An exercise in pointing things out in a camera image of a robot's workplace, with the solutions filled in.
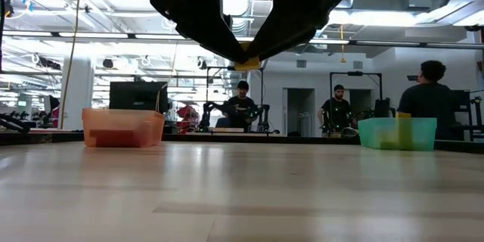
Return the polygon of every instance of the translucent green bin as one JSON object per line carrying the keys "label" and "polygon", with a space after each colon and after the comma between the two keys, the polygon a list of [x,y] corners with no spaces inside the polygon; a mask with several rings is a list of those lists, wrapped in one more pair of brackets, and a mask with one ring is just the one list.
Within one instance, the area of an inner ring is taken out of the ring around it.
{"label": "translucent green bin", "polygon": [[381,150],[433,150],[436,118],[371,118],[358,122],[361,145]]}

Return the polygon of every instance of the ceiling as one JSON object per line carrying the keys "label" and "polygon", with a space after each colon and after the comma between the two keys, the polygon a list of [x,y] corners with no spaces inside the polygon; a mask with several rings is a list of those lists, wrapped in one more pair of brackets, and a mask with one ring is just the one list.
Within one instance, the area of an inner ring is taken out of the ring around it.
{"label": "ceiling", "polygon": [[[50,33],[71,33],[76,22],[77,0],[12,0],[14,8],[13,19],[5,21],[6,31],[43,31]],[[236,36],[254,36],[264,23],[272,7],[272,0],[224,0],[224,13],[234,18],[233,32]],[[83,33],[137,33],[137,34],[177,34],[175,24],[159,15],[150,5],[149,0],[80,0],[79,28]],[[365,23],[331,23],[318,33],[319,37],[332,39],[371,39],[371,40],[399,40],[419,42],[457,42],[465,38],[465,30],[456,26],[441,27],[389,27],[368,26]],[[32,83],[32,88],[51,89],[50,94],[58,96],[55,90],[61,88],[61,76],[59,70],[53,70],[39,65],[39,57],[44,57],[60,64],[62,67],[64,58],[69,56],[71,38],[60,37],[47,39],[45,37],[30,37],[23,39],[18,36],[6,36],[2,45],[4,52],[3,70],[10,72],[48,72],[50,76],[28,75],[1,75],[2,86],[14,86],[22,89],[27,83]],[[344,51],[347,56],[364,60],[370,60],[381,52],[385,47],[363,47],[328,45],[318,47],[313,45],[301,45],[291,52],[273,57],[268,65],[268,70],[277,71],[278,67],[284,67],[287,62],[296,59],[307,59],[312,62],[332,64],[327,67],[338,66]],[[167,80],[170,75],[176,76],[205,76],[206,71],[198,68],[199,61],[206,61],[209,66],[227,66],[230,63],[208,52],[198,45],[186,42],[131,42],[131,41],[98,41],[84,40],[76,44],[76,50],[89,52],[98,59],[96,74],[126,74],[138,73],[150,80]],[[103,60],[114,61],[115,68],[103,67]],[[220,71],[217,79],[211,85],[217,89],[219,95],[214,100],[224,100],[231,94],[230,90],[238,80],[245,77],[244,73],[233,73],[226,70]],[[132,80],[132,77],[102,77],[95,80],[95,98],[98,105],[106,104],[108,93],[106,86],[109,81]],[[192,88],[205,86],[203,79],[181,79],[178,87],[187,89],[190,95],[183,95],[184,89],[176,89],[176,95],[180,100],[204,99],[205,90],[200,89],[193,94]],[[48,92],[37,92],[45,95]]]}

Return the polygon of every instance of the man in black shirt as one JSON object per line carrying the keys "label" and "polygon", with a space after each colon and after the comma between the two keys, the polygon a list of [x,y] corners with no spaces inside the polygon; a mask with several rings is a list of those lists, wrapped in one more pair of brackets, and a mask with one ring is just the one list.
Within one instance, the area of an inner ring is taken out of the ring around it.
{"label": "man in black shirt", "polygon": [[246,81],[240,81],[237,85],[238,95],[228,100],[228,103],[234,107],[235,111],[229,113],[231,128],[240,128],[247,130],[249,124],[254,122],[256,118],[250,118],[248,112],[250,109],[254,109],[256,104],[252,99],[247,97],[249,91],[249,83]]}
{"label": "man in black shirt", "polygon": [[343,99],[344,94],[345,88],[342,85],[334,86],[334,98],[324,102],[318,111],[319,123],[322,128],[328,128],[329,126],[332,131],[340,132],[342,129],[349,127],[351,107],[349,102]]}
{"label": "man in black shirt", "polygon": [[399,112],[411,117],[437,118],[438,139],[454,139],[450,127],[455,124],[451,89],[438,81],[445,74],[445,65],[437,60],[421,64],[418,85],[408,88],[400,99]]}

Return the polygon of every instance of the black monitor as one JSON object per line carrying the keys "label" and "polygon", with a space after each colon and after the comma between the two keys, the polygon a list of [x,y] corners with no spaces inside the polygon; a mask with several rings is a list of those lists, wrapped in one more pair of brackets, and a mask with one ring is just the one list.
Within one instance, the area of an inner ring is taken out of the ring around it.
{"label": "black monitor", "polygon": [[166,82],[111,82],[109,108],[117,110],[156,110],[160,93],[160,113],[168,111]]}

